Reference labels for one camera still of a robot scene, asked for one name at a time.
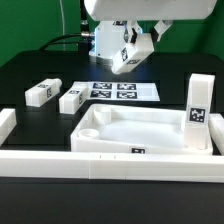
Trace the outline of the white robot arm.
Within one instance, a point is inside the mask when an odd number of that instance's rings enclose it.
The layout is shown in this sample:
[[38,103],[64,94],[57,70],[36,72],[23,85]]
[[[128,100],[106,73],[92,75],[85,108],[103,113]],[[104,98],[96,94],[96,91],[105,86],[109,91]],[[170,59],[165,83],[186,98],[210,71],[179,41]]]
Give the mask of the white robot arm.
[[153,44],[174,20],[207,18],[217,0],[84,0],[88,14],[99,24],[89,52],[114,70],[133,69],[154,52]]

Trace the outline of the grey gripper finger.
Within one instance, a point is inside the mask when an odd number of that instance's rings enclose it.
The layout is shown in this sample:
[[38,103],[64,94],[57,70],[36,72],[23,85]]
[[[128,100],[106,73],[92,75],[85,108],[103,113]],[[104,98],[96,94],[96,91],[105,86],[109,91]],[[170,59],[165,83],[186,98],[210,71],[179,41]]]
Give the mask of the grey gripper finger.
[[137,21],[126,21],[124,23],[124,40],[126,43],[134,44],[137,37],[142,33],[142,28],[139,26]]
[[172,20],[160,20],[151,30],[153,42],[159,42],[162,35],[172,26]]

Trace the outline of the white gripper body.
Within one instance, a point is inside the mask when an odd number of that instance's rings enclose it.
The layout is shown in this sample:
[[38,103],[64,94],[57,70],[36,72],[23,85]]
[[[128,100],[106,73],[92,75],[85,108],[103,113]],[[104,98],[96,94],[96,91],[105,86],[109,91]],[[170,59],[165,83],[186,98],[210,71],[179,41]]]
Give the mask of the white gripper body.
[[95,21],[205,19],[217,0],[84,0]]

